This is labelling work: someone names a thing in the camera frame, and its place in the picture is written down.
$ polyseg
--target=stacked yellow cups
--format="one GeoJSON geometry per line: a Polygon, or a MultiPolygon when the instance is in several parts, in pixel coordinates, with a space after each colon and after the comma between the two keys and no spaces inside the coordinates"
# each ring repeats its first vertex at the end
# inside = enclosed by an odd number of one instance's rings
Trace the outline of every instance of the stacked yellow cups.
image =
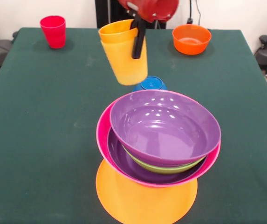
{"type": "Polygon", "coordinates": [[[144,39],[139,59],[133,59],[132,49],[138,29],[130,29],[133,20],[110,23],[99,30],[101,44],[115,73],[122,85],[135,85],[148,76],[147,47],[144,39]]]}

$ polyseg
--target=orange bowl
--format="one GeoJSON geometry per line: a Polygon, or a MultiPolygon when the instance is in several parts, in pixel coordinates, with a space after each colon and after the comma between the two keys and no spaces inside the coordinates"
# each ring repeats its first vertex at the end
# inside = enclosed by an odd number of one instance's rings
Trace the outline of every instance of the orange bowl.
{"type": "Polygon", "coordinates": [[[212,34],[204,27],[185,24],[176,27],[172,36],[175,48],[186,55],[198,55],[208,46],[212,34]]]}

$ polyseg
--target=yellow plate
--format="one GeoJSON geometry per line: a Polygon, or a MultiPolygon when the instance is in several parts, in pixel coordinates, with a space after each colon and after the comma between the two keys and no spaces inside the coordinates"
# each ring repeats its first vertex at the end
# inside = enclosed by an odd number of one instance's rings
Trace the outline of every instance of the yellow plate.
{"type": "Polygon", "coordinates": [[[135,183],[102,161],[96,190],[104,209],[124,224],[172,224],[192,207],[198,181],[167,188],[150,188],[135,183]]]}

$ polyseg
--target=blue bowl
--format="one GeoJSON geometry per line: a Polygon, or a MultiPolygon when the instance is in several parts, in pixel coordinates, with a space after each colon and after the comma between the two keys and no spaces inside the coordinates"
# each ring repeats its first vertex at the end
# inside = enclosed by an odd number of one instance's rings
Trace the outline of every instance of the blue bowl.
{"type": "Polygon", "coordinates": [[[133,89],[134,92],[139,90],[167,90],[167,88],[160,78],[156,76],[148,76],[133,89]]]}

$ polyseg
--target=plastic cup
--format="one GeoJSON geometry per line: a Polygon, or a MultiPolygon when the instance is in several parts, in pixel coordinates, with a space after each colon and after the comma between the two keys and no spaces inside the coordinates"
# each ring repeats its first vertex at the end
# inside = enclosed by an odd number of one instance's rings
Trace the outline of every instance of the plastic cup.
{"type": "Polygon", "coordinates": [[[41,29],[51,48],[64,47],[66,42],[66,21],[58,15],[51,15],[40,21],[41,29]]]}
{"type": "Polygon", "coordinates": [[[132,20],[110,23],[99,30],[101,44],[115,73],[122,85],[135,85],[148,76],[147,48],[144,39],[139,59],[133,59],[132,49],[137,29],[130,29],[132,20]]]}

